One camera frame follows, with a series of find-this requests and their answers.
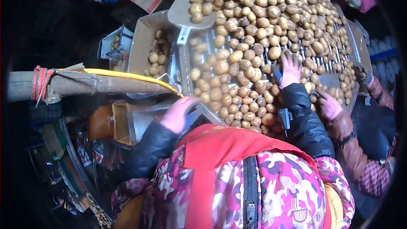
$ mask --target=wooden pole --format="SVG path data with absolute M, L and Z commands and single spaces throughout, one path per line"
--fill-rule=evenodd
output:
M 34 72 L 10 72 L 8 79 L 8 101 L 30 100 L 33 92 Z M 172 93 L 169 89 L 155 83 L 141 80 L 102 76 L 96 74 L 57 72 L 48 83 L 48 90 L 53 89 L 58 95 L 94 95 L 125 93 Z

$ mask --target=pink camouflage jacket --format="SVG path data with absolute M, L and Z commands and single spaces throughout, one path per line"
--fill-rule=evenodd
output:
M 113 225 L 131 199 L 144 195 L 140 228 L 184 228 L 193 176 L 193 170 L 182 167 L 184 153 L 185 145 L 175 149 L 159 163 L 150 181 L 130 179 L 117 187 L 112 195 Z M 341 199 L 343 220 L 336 228 L 349 228 L 354 201 L 336 160 L 316 158 L 318 175 L 293 154 L 264 151 L 255 158 L 257 228 L 322 228 L 327 205 L 323 184 L 331 186 Z M 217 168 L 214 184 L 212 227 L 243 228 L 243 160 Z

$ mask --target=blue shelf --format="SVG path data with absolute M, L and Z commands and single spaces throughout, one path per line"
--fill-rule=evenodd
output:
M 391 49 L 391 50 L 370 56 L 370 61 L 375 61 L 375 60 L 378 60 L 381 58 L 387 58 L 387 57 L 393 56 L 395 54 L 397 54 L 397 49 Z

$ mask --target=brown sleeve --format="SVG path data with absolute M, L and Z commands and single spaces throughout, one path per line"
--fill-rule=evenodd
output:
M 343 110 L 334 120 L 328 123 L 328 128 L 335 140 L 342 141 L 345 137 L 348 137 L 353 131 L 353 123 L 349 112 Z M 368 156 L 359 147 L 357 138 L 352 138 L 339 146 L 336 157 L 346 175 L 352 176 L 353 180 L 359 178 L 368 161 Z
M 373 75 L 373 84 L 368 88 L 370 96 L 377 101 L 379 106 L 389 107 L 393 110 L 393 98 L 383 89 L 379 79 Z

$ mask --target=red rope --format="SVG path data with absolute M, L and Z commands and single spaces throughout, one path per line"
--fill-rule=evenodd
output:
M 55 68 L 53 69 L 47 69 L 44 67 L 40 67 L 39 65 L 36 66 L 34 69 L 34 78 L 33 78 L 33 93 L 31 95 L 32 100 L 37 101 L 37 105 L 42 99 L 43 101 L 45 100 L 45 95 L 46 95 L 46 90 L 47 90 L 47 85 L 48 82 L 51 79 L 51 76 L 55 73 Z

